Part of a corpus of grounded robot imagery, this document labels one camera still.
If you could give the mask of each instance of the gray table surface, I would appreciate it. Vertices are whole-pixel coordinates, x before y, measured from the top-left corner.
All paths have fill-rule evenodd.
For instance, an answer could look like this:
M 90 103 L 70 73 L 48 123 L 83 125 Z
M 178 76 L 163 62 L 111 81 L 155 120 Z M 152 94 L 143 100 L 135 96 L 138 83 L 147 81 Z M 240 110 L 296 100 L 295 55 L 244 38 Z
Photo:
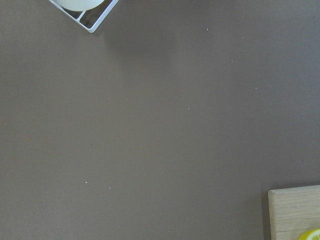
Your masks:
M 319 0 L 1 5 L 1 240 L 269 240 L 320 183 Z

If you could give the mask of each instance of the wooden board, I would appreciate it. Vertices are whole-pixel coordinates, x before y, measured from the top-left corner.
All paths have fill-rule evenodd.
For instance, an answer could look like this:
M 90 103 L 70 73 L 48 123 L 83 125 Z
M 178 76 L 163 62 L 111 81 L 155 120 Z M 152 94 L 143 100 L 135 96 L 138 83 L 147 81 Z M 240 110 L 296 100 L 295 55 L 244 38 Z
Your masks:
M 320 185 L 270 190 L 272 240 L 297 240 L 320 228 Z

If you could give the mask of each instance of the lemon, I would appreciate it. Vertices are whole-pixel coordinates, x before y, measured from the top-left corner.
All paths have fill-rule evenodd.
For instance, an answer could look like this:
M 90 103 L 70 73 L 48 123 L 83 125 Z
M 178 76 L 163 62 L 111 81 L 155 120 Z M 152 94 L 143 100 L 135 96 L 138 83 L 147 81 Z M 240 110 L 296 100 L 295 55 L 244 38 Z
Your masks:
M 320 240 L 320 229 L 306 231 L 298 240 Z

